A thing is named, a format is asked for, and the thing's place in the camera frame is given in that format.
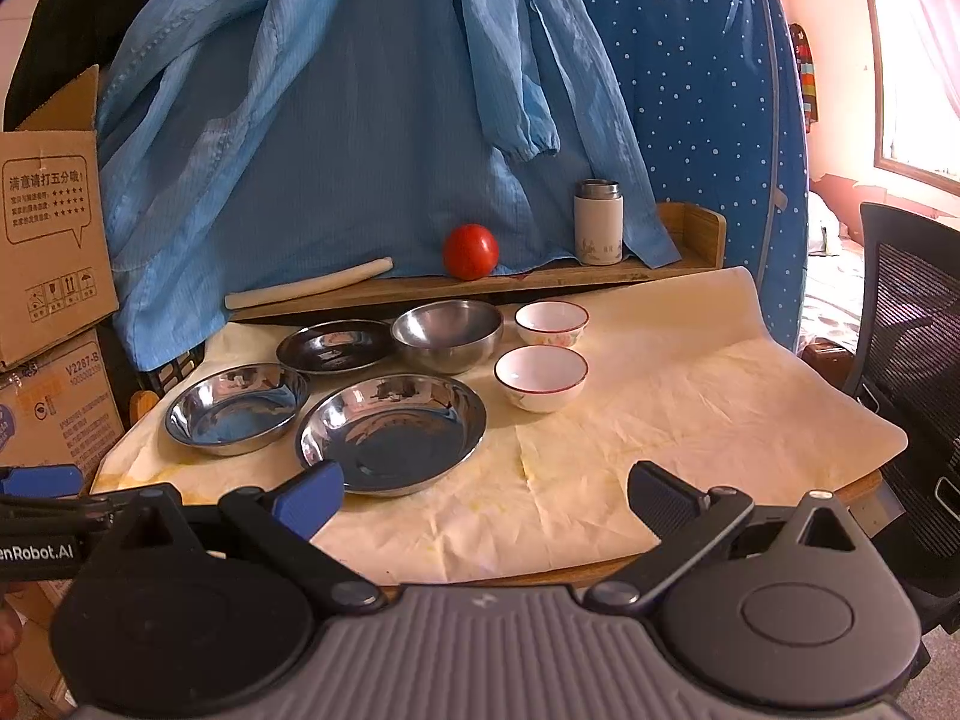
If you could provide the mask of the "person's left hand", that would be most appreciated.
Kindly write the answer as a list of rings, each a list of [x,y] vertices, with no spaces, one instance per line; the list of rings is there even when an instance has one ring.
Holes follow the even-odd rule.
[[[3,702],[12,706],[16,704],[14,686],[18,679],[18,663],[16,663],[16,649],[20,647],[23,637],[23,624],[20,616],[10,606],[0,608],[0,689]]]

